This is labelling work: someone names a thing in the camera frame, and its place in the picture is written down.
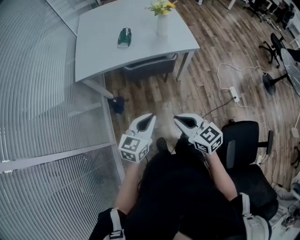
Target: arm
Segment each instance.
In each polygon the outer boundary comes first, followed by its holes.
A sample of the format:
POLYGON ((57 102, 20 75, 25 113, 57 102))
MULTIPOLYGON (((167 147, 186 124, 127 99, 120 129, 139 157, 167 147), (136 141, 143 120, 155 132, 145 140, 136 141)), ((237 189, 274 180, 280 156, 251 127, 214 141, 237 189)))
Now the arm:
POLYGON ((219 189, 229 201, 237 197, 238 194, 235 185, 226 172, 216 152, 211 155, 206 155, 206 158, 212 179, 217 189, 219 189))
POLYGON ((142 171, 140 165, 132 164, 127 170, 126 177, 117 195, 114 207, 118 207, 119 210, 126 215, 135 204, 141 175, 142 171))

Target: power strip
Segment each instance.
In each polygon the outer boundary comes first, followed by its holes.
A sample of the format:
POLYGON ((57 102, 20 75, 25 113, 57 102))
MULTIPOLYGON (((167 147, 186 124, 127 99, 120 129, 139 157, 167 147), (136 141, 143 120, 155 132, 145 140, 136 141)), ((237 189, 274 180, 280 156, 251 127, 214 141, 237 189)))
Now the power strip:
POLYGON ((236 90, 235 90, 235 87, 230 87, 229 90, 230 90, 230 92, 231 92, 232 97, 234 98, 234 101, 235 101, 236 103, 238 103, 238 102, 240 101, 240 98, 239 98, 239 96, 238 96, 238 93, 237 93, 236 90))

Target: black shirt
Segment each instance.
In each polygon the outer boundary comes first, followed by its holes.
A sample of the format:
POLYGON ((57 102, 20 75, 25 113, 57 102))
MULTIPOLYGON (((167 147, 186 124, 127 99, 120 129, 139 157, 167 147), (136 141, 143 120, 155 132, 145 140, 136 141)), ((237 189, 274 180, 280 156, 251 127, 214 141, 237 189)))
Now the black shirt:
MULTIPOLYGON (((110 210, 99 214, 90 240, 113 231, 110 210)), ((119 211, 127 240, 173 239, 179 231, 191 239, 246 239, 241 196, 229 202, 214 186, 199 157, 160 152, 147 165, 136 204, 119 211)))

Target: wooden floor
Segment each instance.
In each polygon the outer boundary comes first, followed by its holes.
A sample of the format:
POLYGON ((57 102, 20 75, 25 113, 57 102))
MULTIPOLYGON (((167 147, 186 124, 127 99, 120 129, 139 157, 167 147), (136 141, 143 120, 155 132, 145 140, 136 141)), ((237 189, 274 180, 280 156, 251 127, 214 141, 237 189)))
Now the wooden floor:
MULTIPOLYGON (((270 42, 270 35, 276 32, 265 22, 260 23, 256 16, 251 18, 250 12, 243 9, 244 4, 237 1, 231 10, 227 9, 229 0, 205 0, 198 6, 195 0, 180 0, 176 3, 180 13, 196 38, 200 50, 195 53, 187 69, 185 79, 177 82, 177 73, 182 56, 177 61, 174 75, 169 75, 167 83, 163 76, 151 77, 142 81, 141 88, 126 82, 120 70, 106 75, 106 87, 114 96, 125 98, 125 111, 122 115, 111 111, 112 122, 117 141, 125 133, 131 121, 146 113, 157 116, 157 124, 153 141, 159 137, 167 139, 170 150, 175 146, 181 132, 173 122, 173 116, 180 113, 197 113, 203 116, 210 110, 231 99, 228 90, 220 90, 217 69, 220 63, 233 64, 237 68, 245 66, 262 66, 274 76, 281 76, 285 71, 281 63, 276 69, 275 62, 268 63, 267 53, 258 46, 263 41, 270 42)), ((288 31, 283 31, 286 46, 291 41, 288 31)), ((234 86, 241 101, 239 104, 253 107, 259 114, 266 113, 270 120, 270 128, 274 130, 273 152, 263 166, 268 181, 282 184, 289 188, 292 177, 299 171, 291 166, 296 158, 291 128, 294 126, 300 111, 300 98, 294 90, 283 82, 276 84, 276 94, 270 96, 264 89, 260 69, 246 69, 237 72, 227 66, 220 66, 221 86, 234 86)), ((219 128, 228 119, 235 121, 255 120, 260 131, 268 125, 265 116, 257 116, 252 109, 237 106, 233 101, 225 107, 207 116, 219 128)))

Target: white strap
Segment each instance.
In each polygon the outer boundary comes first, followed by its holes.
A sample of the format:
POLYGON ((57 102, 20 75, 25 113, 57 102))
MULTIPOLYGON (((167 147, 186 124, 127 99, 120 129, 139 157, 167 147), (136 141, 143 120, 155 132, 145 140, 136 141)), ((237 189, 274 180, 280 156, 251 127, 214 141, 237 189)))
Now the white strap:
POLYGON ((117 208, 112 209, 111 219, 112 219, 113 231, 122 230, 120 217, 119 217, 117 208))
POLYGON ((243 215, 250 214, 250 199, 247 194, 240 193, 243 201, 243 215))

